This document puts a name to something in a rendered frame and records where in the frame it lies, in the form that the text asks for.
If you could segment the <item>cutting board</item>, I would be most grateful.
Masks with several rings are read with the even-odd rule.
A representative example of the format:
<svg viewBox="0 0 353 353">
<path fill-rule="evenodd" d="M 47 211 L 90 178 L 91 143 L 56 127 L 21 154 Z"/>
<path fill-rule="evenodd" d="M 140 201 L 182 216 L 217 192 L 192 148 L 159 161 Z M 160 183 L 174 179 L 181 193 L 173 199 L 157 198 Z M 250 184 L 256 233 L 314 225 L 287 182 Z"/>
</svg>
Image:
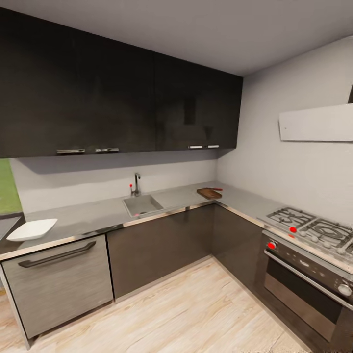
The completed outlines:
<svg viewBox="0 0 353 353">
<path fill-rule="evenodd" d="M 208 199 L 222 197 L 221 194 L 215 192 L 214 189 L 211 189 L 211 188 L 198 189 L 197 192 L 199 192 L 200 194 L 204 195 Z"/>
</svg>

